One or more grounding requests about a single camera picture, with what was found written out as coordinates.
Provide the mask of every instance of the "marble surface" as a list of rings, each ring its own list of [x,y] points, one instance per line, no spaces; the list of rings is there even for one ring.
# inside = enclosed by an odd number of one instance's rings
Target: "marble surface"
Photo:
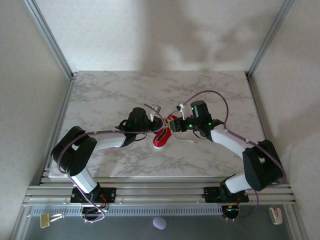
[[[166,117],[203,90],[216,90],[226,98],[230,129],[251,140],[263,139],[243,71],[80,71],[60,138],[73,126],[86,131],[113,129],[144,103],[161,106]],[[225,119],[219,96],[205,93],[195,100],[207,103],[213,119]],[[94,177],[225,177],[243,171],[242,160],[233,152],[192,132],[176,133],[179,139],[171,137],[162,149],[153,147],[154,136],[148,134],[127,147],[95,151],[87,168]],[[61,176],[55,162],[49,176]]]

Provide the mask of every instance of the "white clip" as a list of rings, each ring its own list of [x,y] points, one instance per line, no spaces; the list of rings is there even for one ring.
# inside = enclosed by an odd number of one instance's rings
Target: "white clip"
[[[269,213],[271,216],[272,223],[274,225],[280,225],[283,222],[281,209],[278,207],[269,207]]]
[[[50,223],[52,223],[58,219],[63,219],[64,217],[65,217],[64,214],[61,214],[61,213],[55,214],[55,215],[51,216],[51,218],[54,218],[54,219],[50,220]]]
[[[157,111],[158,113],[159,113],[160,110],[161,110],[161,107],[160,107],[160,106],[157,106],[157,107],[151,106],[151,107],[152,107],[153,109],[156,109],[156,111]],[[155,111],[151,111],[151,113],[150,113],[150,120],[151,120],[151,122],[154,121],[155,115],[157,115],[157,113],[156,113]]]
[[[180,107],[180,113],[182,113],[182,119],[183,120],[186,120],[186,118],[185,118],[185,113],[184,113],[184,111],[183,111],[183,109],[185,108],[185,105],[183,104],[183,103],[180,103],[179,104],[179,107]]]

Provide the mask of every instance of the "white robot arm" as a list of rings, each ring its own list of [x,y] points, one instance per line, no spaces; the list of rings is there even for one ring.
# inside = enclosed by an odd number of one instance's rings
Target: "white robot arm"
[[[185,119],[180,117],[169,122],[169,127],[173,132],[199,131],[201,136],[213,143],[221,144],[243,160],[244,172],[234,174],[220,183],[217,203],[230,203],[232,197],[241,192],[244,193],[248,189],[261,191],[282,178],[281,169],[259,148],[229,134],[225,131],[222,121],[212,119],[204,101],[191,103],[191,109],[192,117]],[[159,120],[151,122],[146,115],[146,111],[136,107],[130,113],[128,119],[122,121],[117,127],[123,133],[106,132],[82,137],[74,143],[75,146],[78,146],[77,149],[70,146],[65,151],[59,166],[94,201],[99,198],[101,188],[86,168],[92,152],[100,149],[125,147],[136,139],[137,134],[134,134],[135,132],[157,130],[159,126],[161,127],[161,124],[162,121]],[[52,150],[52,158],[57,162],[66,146],[84,133],[85,131],[79,126],[73,127]],[[269,140],[259,142],[259,147],[266,150],[280,163],[277,152]]]

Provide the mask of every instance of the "purple object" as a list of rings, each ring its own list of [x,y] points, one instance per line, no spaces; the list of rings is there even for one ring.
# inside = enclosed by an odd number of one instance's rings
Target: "purple object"
[[[162,217],[156,216],[153,219],[153,226],[155,226],[157,229],[163,230],[167,226],[167,221],[164,220]]]

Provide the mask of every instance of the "red shoe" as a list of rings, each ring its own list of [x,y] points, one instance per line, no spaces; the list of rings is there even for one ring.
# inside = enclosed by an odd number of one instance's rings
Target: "red shoe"
[[[166,124],[169,123],[168,119],[177,119],[177,117],[175,115],[170,115],[168,116],[164,121]],[[156,149],[161,149],[164,147],[164,145],[167,143],[167,141],[169,140],[169,138],[171,137],[172,133],[171,133],[171,130],[170,128],[166,127],[166,128],[163,128],[161,130],[159,130],[157,132],[157,134],[155,135],[154,139],[153,139],[153,146],[156,148]]]

